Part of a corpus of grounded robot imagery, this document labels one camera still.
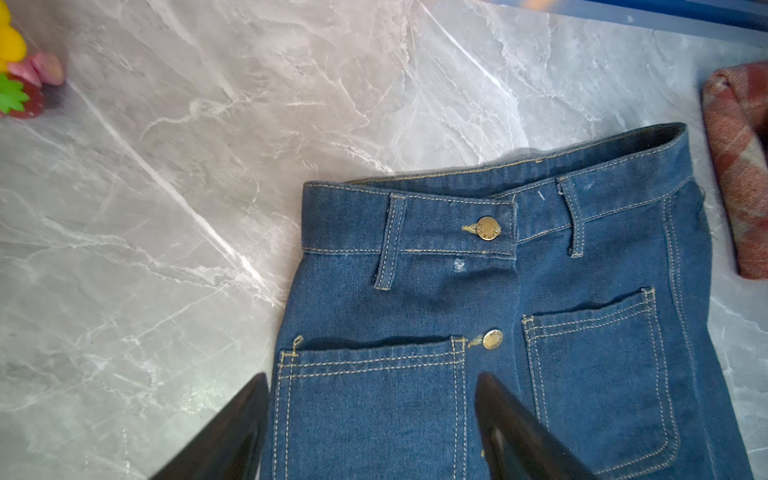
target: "marble surface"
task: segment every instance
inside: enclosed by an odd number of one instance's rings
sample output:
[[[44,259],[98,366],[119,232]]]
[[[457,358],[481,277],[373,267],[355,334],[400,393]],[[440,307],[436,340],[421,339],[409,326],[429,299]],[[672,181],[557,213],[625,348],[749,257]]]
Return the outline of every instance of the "marble surface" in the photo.
[[[270,371],[305,180],[690,125],[710,333],[768,479],[768,283],[734,273],[699,90],[742,45],[472,0],[10,0],[69,82],[0,122],[0,477],[146,478]]]

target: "toy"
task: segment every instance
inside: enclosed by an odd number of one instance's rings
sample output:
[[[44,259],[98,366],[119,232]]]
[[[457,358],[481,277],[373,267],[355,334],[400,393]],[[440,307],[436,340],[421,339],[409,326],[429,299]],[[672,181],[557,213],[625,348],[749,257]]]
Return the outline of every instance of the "toy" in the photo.
[[[11,26],[11,12],[0,0],[0,117],[39,116],[45,109],[43,84],[61,85],[66,79],[55,55],[26,55],[24,38]]]

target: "jeans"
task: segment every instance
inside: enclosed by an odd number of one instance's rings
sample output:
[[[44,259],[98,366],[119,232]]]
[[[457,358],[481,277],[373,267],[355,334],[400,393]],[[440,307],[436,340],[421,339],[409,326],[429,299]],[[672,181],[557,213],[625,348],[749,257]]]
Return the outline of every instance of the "jeans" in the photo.
[[[684,124],[309,182],[262,478],[488,478],[496,375],[599,478],[752,478]]]

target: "waistband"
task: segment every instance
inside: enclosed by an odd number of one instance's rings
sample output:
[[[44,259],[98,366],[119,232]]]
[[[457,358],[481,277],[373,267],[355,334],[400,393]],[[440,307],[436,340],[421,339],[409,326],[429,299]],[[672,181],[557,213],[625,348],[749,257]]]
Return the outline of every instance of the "waistband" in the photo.
[[[570,149],[426,174],[307,182],[302,245],[323,254],[515,258],[551,232],[660,200],[692,178],[685,124],[660,124]],[[473,231],[492,217],[493,240]]]

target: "green leaf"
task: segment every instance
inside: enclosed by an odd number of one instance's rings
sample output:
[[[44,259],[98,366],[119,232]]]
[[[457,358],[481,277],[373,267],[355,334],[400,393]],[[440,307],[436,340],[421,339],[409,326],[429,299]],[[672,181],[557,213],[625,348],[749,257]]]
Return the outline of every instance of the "green leaf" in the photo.
[[[29,95],[24,93],[24,84],[0,74],[0,111],[4,114],[11,110],[24,111],[26,101]]]

